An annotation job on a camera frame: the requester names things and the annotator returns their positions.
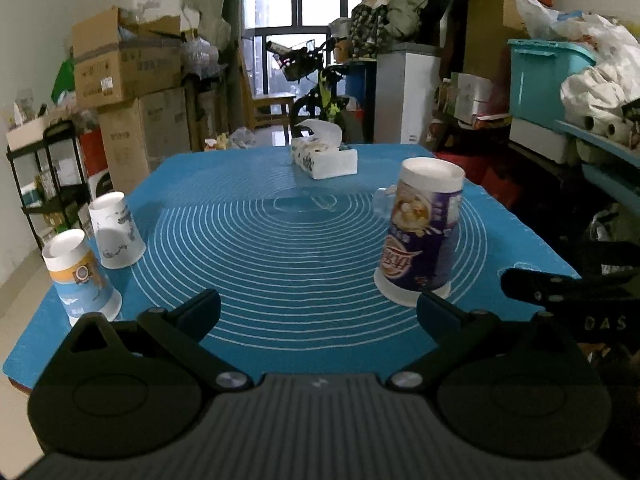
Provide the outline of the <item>teal plastic storage bin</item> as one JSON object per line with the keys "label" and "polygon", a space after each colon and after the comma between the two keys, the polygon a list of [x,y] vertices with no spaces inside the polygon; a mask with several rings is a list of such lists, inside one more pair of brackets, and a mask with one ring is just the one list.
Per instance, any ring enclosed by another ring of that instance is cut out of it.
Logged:
{"label": "teal plastic storage bin", "polygon": [[596,57],[567,41],[510,39],[510,113],[514,118],[553,129],[564,117],[561,84],[569,76],[595,66]]}

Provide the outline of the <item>tall brown cardboard box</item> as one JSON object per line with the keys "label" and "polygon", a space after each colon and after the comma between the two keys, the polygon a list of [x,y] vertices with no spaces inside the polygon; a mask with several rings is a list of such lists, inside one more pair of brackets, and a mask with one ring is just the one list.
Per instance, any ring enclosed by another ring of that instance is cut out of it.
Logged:
{"label": "tall brown cardboard box", "polygon": [[511,77],[509,40],[527,37],[515,0],[469,0],[463,70],[507,86]]}

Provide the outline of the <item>clear plastic cup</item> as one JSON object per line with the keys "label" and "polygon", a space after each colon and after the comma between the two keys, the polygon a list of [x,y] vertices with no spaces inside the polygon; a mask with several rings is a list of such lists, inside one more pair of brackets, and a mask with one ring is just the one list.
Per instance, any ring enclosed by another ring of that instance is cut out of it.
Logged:
{"label": "clear plastic cup", "polygon": [[388,188],[378,188],[372,196],[372,210],[382,219],[388,220],[392,215],[395,203],[397,185],[391,185]]}

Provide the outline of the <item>white cabinet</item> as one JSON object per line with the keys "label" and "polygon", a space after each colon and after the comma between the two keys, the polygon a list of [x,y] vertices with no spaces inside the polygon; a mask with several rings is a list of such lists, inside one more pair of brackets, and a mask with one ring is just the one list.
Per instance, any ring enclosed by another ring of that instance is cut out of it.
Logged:
{"label": "white cabinet", "polygon": [[432,122],[442,52],[395,44],[376,59],[374,143],[420,144]]}

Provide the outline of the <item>wooden chair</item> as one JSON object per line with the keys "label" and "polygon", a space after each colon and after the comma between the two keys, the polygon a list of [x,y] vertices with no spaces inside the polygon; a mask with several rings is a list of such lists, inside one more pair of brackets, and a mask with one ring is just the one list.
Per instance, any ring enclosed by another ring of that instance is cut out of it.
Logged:
{"label": "wooden chair", "polygon": [[255,94],[250,88],[248,73],[242,47],[238,49],[241,99],[244,122],[252,131],[268,127],[282,127],[286,145],[292,140],[291,108],[294,94],[280,92],[273,94]]}

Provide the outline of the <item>black metal shelf rack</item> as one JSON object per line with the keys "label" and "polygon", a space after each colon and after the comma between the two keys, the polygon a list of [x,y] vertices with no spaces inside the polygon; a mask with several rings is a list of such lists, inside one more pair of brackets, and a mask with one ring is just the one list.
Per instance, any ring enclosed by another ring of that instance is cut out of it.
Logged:
{"label": "black metal shelf rack", "polygon": [[[79,179],[78,183],[62,183],[62,167],[56,163],[52,148],[58,144],[70,145],[73,149],[72,168]],[[21,185],[16,162],[23,158],[35,161],[36,173],[32,182]],[[30,232],[37,247],[43,248],[46,242],[36,229],[35,216],[46,220],[53,216],[62,220],[62,227],[71,229],[82,226],[80,211],[91,202],[91,194],[85,170],[82,168],[79,133],[70,119],[61,119],[43,130],[42,138],[35,142],[12,150],[6,148],[6,160],[9,162],[14,184],[20,194],[21,211],[24,214]]]}

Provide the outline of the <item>blue orange paper cup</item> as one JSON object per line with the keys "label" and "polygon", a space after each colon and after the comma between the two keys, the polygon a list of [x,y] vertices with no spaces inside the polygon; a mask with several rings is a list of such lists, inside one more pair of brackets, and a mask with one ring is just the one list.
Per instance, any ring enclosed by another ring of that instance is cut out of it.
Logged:
{"label": "blue orange paper cup", "polygon": [[71,326],[87,313],[101,313],[110,322],[117,318],[122,295],[105,274],[84,230],[55,235],[41,255]]}

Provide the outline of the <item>white plastic bags pile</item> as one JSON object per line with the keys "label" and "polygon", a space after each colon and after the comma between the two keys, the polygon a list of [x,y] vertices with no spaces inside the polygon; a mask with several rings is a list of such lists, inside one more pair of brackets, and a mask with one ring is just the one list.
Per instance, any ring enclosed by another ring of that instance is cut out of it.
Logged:
{"label": "white plastic bags pile", "polygon": [[629,146],[631,121],[623,106],[639,97],[639,62],[633,58],[589,66],[561,84],[564,118],[570,124]]}

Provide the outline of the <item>top cardboard box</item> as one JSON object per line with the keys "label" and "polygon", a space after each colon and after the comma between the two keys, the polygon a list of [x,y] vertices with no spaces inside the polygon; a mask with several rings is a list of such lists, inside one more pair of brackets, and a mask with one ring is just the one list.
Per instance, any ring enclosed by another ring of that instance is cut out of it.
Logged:
{"label": "top cardboard box", "polygon": [[175,88],[181,80],[180,18],[140,23],[112,6],[72,29],[77,104],[100,108]]}

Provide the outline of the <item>purple paper cup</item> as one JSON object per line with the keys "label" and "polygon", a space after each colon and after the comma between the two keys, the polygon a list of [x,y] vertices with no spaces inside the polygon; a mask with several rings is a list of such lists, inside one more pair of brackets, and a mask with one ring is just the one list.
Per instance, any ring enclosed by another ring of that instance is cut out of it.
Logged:
{"label": "purple paper cup", "polygon": [[446,160],[411,157],[401,163],[373,274],[394,304],[413,308],[422,292],[449,296],[464,181],[464,170]]}

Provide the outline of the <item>white tissue box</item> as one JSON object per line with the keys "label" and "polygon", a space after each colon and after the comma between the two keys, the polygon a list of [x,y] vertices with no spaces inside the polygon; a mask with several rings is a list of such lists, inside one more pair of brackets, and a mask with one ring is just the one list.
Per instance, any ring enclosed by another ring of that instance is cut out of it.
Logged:
{"label": "white tissue box", "polygon": [[342,141],[342,130],[333,122],[305,119],[299,127],[308,136],[291,143],[294,164],[314,180],[352,176],[358,172],[358,152]]}

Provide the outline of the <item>lower cardboard box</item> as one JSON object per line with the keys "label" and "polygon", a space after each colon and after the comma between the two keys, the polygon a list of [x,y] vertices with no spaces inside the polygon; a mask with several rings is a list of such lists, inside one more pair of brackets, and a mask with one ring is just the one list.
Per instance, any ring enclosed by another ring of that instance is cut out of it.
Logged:
{"label": "lower cardboard box", "polygon": [[191,151],[183,88],[103,107],[99,123],[116,191],[132,192],[166,158]]}

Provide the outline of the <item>white patterned paper cup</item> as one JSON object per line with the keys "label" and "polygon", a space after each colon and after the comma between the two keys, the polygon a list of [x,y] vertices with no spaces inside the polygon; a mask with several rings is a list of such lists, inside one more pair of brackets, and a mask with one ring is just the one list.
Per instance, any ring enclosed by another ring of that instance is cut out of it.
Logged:
{"label": "white patterned paper cup", "polygon": [[133,266],[145,253],[134,217],[123,192],[106,193],[89,205],[96,247],[102,266],[118,270]]}

